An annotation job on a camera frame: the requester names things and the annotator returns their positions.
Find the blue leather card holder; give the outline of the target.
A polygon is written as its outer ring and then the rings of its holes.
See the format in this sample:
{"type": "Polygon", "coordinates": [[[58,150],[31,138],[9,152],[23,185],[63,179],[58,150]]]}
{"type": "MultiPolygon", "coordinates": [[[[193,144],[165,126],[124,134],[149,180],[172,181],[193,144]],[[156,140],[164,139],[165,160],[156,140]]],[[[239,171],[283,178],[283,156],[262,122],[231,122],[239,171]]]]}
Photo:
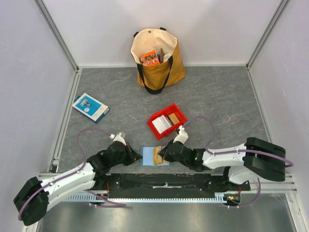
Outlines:
{"type": "Polygon", "coordinates": [[[157,166],[171,166],[172,163],[164,160],[164,163],[161,165],[154,165],[153,162],[153,148],[151,146],[143,146],[141,147],[141,156],[142,159],[140,161],[141,166],[147,166],[147,167],[157,167],[157,166]]]}

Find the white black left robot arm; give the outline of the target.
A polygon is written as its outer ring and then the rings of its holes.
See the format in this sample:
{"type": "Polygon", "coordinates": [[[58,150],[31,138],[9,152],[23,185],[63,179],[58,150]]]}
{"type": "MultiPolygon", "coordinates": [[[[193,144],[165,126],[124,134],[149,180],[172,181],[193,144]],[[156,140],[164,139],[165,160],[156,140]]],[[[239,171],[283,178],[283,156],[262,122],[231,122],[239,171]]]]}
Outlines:
{"type": "Polygon", "coordinates": [[[36,223],[68,197],[92,188],[103,189],[106,174],[112,167],[119,164],[129,166],[141,158],[128,143],[116,141],[65,173],[44,180],[30,178],[13,200],[18,210],[18,220],[25,226],[36,223]]]}

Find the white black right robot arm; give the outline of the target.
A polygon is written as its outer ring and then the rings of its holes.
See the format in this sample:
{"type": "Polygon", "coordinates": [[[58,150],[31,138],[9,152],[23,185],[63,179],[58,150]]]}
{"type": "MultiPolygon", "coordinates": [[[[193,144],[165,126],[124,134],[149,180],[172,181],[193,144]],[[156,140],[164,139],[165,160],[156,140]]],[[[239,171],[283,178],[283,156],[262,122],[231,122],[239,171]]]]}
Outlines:
{"type": "Polygon", "coordinates": [[[196,172],[224,167],[221,184],[226,190],[258,178],[283,182],[288,162],[283,147],[255,137],[249,137],[245,143],[235,147],[215,150],[190,149],[179,141],[171,140],[158,155],[196,172]]]}

